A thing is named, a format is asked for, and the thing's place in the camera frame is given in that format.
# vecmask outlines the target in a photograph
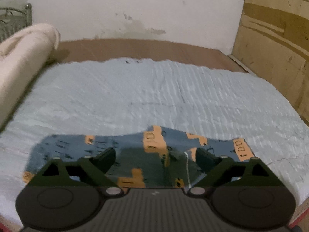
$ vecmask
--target metal headboard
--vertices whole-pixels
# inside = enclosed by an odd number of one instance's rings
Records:
[[[26,4],[25,10],[0,7],[0,43],[17,31],[32,25],[32,5]]]

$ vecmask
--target blue and orange garment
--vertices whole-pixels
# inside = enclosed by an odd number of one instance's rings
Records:
[[[215,140],[156,125],[123,136],[51,135],[33,148],[23,180],[29,182],[54,157],[76,161],[110,147],[116,150],[116,162],[106,176],[123,189],[193,186],[205,176],[195,162],[197,147],[235,161],[247,162],[254,156],[243,138]]]

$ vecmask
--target silver screw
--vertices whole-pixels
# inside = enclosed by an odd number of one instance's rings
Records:
[[[109,195],[118,195],[121,193],[121,189],[118,187],[109,187],[106,189],[106,193]]]
[[[205,189],[202,187],[193,187],[190,189],[190,193],[194,195],[201,195],[205,193]]]

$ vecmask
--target bed sheet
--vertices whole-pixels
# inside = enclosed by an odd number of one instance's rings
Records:
[[[245,138],[300,205],[309,196],[309,128],[267,81],[172,61],[121,58],[47,69],[0,137],[0,213],[14,201],[34,145],[52,134],[125,135],[160,125]]]

